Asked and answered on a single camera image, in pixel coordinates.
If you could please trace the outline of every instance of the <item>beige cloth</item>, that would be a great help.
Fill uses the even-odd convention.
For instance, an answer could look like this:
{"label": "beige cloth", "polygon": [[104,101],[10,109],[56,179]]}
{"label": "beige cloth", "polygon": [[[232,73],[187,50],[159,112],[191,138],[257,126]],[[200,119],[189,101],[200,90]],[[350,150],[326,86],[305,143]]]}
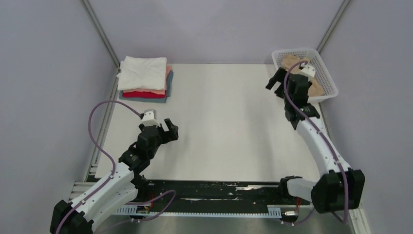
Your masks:
{"label": "beige cloth", "polygon": [[[301,62],[301,61],[307,61],[308,63],[310,63],[311,59],[306,58],[306,57],[299,58],[299,57],[294,56],[294,55],[286,55],[282,59],[281,66],[283,66],[286,70],[288,70],[294,64],[296,64],[297,62]],[[299,71],[300,71],[300,69],[297,66],[293,70],[291,70],[291,73],[292,74],[297,74]],[[314,78],[310,79],[310,82],[312,83],[312,85],[308,89],[308,96],[309,97],[323,96],[324,95],[324,90],[321,87],[321,85],[317,82],[316,78],[314,77]]]}

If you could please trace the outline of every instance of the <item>stack of folded clothes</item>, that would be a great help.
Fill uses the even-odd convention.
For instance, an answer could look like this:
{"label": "stack of folded clothes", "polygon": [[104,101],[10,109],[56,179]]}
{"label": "stack of folded clothes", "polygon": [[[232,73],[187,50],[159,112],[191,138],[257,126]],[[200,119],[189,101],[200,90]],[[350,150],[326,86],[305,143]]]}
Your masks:
{"label": "stack of folded clothes", "polygon": [[173,71],[166,58],[132,58],[120,62],[119,99],[166,103],[172,92]]}

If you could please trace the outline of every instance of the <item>pink folded cloth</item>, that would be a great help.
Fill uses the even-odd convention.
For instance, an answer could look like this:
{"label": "pink folded cloth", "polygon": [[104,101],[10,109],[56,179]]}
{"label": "pink folded cloth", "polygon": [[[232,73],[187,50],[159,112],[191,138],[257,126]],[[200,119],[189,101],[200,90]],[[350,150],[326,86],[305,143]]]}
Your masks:
{"label": "pink folded cloth", "polygon": [[167,89],[167,77],[169,75],[169,72],[172,70],[172,67],[167,66],[167,72],[165,74],[165,89],[161,90],[155,90],[155,89],[129,89],[129,90],[124,90],[124,93],[130,93],[130,92],[151,92],[154,94],[159,94],[159,95],[165,95],[165,91]]}

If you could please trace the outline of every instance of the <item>laundry basket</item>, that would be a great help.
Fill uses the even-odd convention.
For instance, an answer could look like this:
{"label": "laundry basket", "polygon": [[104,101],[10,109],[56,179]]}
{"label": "laundry basket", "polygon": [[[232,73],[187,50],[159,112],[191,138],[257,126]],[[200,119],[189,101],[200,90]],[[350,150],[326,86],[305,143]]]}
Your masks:
{"label": "laundry basket", "polygon": [[333,78],[331,78],[331,75],[328,72],[327,67],[325,66],[317,50],[311,48],[276,50],[272,52],[271,55],[276,70],[281,67],[281,61],[286,55],[295,55],[301,59],[303,57],[311,59],[310,64],[316,69],[315,79],[323,88],[324,95],[318,97],[309,97],[308,102],[321,102],[338,95],[338,90],[333,82]]}

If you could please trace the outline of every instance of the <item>white tabletop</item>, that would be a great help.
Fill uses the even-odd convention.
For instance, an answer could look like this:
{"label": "white tabletop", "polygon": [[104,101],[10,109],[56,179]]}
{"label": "white tabletop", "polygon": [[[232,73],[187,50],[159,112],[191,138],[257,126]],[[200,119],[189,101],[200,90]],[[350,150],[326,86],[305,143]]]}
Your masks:
{"label": "white tabletop", "polygon": [[[166,104],[121,100],[139,112],[156,109],[159,122],[170,118],[179,126],[179,139],[159,147],[142,173],[146,178],[319,179],[307,145],[284,116],[283,100],[265,89],[273,65],[172,64],[172,69],[172,95]],[[130,110],[115,105],[103,148],[116,161],[136,141],[140,123]],[[96,177],[110,169],[102,155]]]}

